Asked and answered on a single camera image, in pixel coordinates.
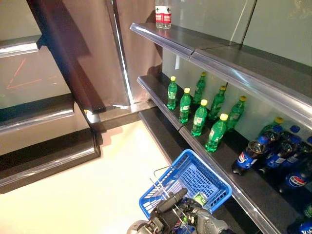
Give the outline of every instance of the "blue bottle cap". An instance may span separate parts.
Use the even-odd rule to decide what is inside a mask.
[[[298,136],[291,136],[291,142],[294,144],[299,144],[301,142],[301,138]]]
[[[297,126],[297,125],[293,125],[293,126],[291,127],[291,131],[292,131],[293,133],[297,133],[297,132],[300,131],[300,127]]]
[[[258,142],[259,142],[260,144],[265,145],[265,144],[267,144],[267,143],[269,142],[269,139],[266,138],[265,136],[261,136],[261,137],[258,138]]]
[[[280,132],[283,131],[283,127],[280,126],[280,125],[275,125],[275,126],[273,127],[273,131],[276,132],[276,133],[280,133]]]
[[[312,144],[312,136],[308,137],[307,142]]]

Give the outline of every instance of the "brown panel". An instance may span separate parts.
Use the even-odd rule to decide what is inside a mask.
[[[162,68],[162,48],[130,31],[132,22],[155,22],[155,0],[117,0],[122,42],[130,87],[135,102],[148,99],[137,77],[157,74]]]
[[[49,48],[84,109],[128,105],[117,48],[103,0],[29,0]]]

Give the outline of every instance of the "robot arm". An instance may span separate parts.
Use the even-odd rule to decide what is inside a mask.
[[[187,189],[160,202],[152,211],[148,222],[134,223],[127,234],[169,234],[179,224],[181,217],[187,216],[188,224],[195,227],[192,234],[235,234],[223,220],[214,218],[193,199],[184,198]]]

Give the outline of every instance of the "yellow bottle cap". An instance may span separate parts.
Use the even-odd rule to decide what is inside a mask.
[[[240,100],[240,101],[246,101],[247,98],[246,98],[246,96],[240,96],[239,100]]]
[[[227,119],[228,119],[228,115],[227,114],[221,114],[220,115],[220,120],[222,120],[222,121],[226,121]]]
[[[207,103],[208,103],[208,101],[206,99],[202,99],[201,102],[200,102],[200,105],[206,106]]]
[[[277,116],[275,119],[274,119],[274,122],[275,123],[278,123],[278,124],[282,124],[284,122],[284,119],[280,116]]]
[[[184,93],[189,94],[189,93],[190,93],[190,90],[191,90],[190,88],[185,88],[185,89],[184,89]]]

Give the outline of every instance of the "red light line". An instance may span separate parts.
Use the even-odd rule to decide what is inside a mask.
[[[21,62],[19,68],[16,70],[16,72],[15,72],[15,74],[14,74],[14,77],[16,77],[16,75],[17,75],[18,72],[20,71],[21,67],[24,65],[25,61],[26,61],[26,58],[24,58],[23,61]]]
[[[12,86],[12,87],[10,87],[10,85],[8,85],[8,87],[6,89],[13,89],[13,88],[20,87],[20,86],[23,86],[23,85],[26,85],[26,84],[35,83],[35,82],[38,82],[38,81],[41,81],[41,80],[42,79],[36,79],[36,80],[30,81],[30,82],[27,82],[27,83],[24,83],[24,84],[15,85],[15,86]]]

